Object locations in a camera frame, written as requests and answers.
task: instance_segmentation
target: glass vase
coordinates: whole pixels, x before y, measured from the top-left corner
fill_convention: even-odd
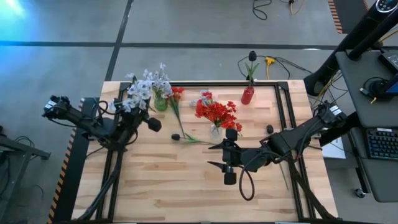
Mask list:
[[[210,137],[212,139],[219,139],[222,137],[222,134],[223,134],[222,127],[217,127],[215,124],[212,124],[210,126]]]
[[[155,97],[154,106],[157,111],[165,111],[168,107],[167,100],[162,97]]]

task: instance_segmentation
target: gray floor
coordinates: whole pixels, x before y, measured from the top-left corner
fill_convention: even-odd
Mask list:
[[[114,42],[127,4],[127,0],[26,0],[13,1],[19,3],[13,6],[5,2],[0,1],[0,40],[44,42]],[[264,8],[267,21],[253,16],[251,4],[250,0],[134,0],[123,42],[336,45],[344,38],[335,30],[327,0],[306,0],[296,16],[289,14],[286,4],[274,0]],[[398,36],[386,44],[397,45]],[[250,50],[122,48],[112,80],[124,80],[127,72],[140,74],[159,62],[167,64],[173,80],[242,79],[236,62]],[[52,94],[68,96],[75,106],[81,97],[98,96],[112,51],[112,47],[0,46],[0,124],[10,138],[26,135],[38,148],[52,153],[48,161],[37,159],[29,164],[9,221],[47,220],[70,129],[42,118],[43,105]],[[331,53],[256,52],[284,57],[312,71]],[[288,69],[292,79],[307,75]],[[280,65],[271,66],[270,72],[272,79],[287,78]],[[265,78],[264,64],[256,76]],[[345,88],[343,79],[336,85]],[[331,92],[335,98],[342,94]],[[344,112],[354,111],[349,94],[337,102]],[[359,186],[353,169],[328,169],[328,174],[341,218],[379,223],[398,220],[398,203],[378,203],[372,195],[364,199],[353,195],[352,190]],[[34,184],[44,189],[43,199]]]

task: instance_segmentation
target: artificial flower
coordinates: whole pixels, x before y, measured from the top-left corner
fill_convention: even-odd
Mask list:
[[[236,105],[229,101],[228,104],[222,105],[212,99],[212,94],[208,92],[202,93],[202,98],[197,101],[196,113],[197,118],[205,117],[215,124],[216,127],[233,128],[237,131],[242,130],[242,125],[236,123],[236,117],[231,113],[236,112]]]

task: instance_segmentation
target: keyboard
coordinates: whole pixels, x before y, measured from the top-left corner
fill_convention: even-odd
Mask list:
[[[368,128],[366,134],[370,158],[398,161],[398,130]]]

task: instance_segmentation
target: wooden table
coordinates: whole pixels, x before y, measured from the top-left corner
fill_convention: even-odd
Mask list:
[[[312,117],[302,80],[289,80],[290,95],[297,125]],[[118,95],[120,82],[105,82],[101,100],[109,101]],[[201,89],[207,89],[220,103],[233,101],[238,106],[235,116],[243,125],[241,147],[259,147],[259,140],[266,137],[266,126],[273,125],[281,131],[279,112],[273,87],[257,86],[252,102],[240,103],[243,86],[185,87],[180,101],[180,114],[185,132],[195,137],[210,139],[210,122],[197,118],[195,108],[189,106],[197,99]],[[282,94],[287,123],[289,116]],[[128,146],[123,157],[114,222],[273,222],[297,221],[292,184],[288,166],[282,163],[287,186],[279,165],[271,164],[253,173],[256,186],[254,200],[241,198],[238,185],[224,185],[223,174],[207,161],[222,162],[221,150],[209,150],[205,144],[184,145],[171,140],[173,133],[181,133],[177,119],[169,108],[165,112],[150,115],[162,122],[162,129],[155,133],[146,124],[139,127],[137,141]],[[88,153],[99,148],[90,143]],[[334,216],[337,216],[333,194],[320,150],[304,150],[310,187]],[[106,150],[91,155],[85,161],[78,189],[73,218],[79,217],[100,190]],[[243,189],[250,194],[248,178]]]

